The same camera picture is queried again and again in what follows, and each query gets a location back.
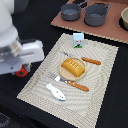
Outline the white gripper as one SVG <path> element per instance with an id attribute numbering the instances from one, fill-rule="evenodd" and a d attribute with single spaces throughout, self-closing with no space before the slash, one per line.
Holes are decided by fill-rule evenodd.
<path id="1" fill-rule="evenodd" d="M 39 40 L 30 40 L 22 44 L 19 40 L 0 44 L 0 75 L 19 71 L 24 64 L 44 59 L 43 44 Z"/>

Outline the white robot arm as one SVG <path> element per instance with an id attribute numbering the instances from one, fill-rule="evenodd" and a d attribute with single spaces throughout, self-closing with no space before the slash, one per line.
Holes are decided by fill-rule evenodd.
<path id="1" fill-rule="evenodd" d="M 44 59 L 43 44 L 39 40 L 21 43 L 12 23 L 14 2 L 0 0 L 0 75 L 12 73 L 24 77 L 31 64 Z"/>

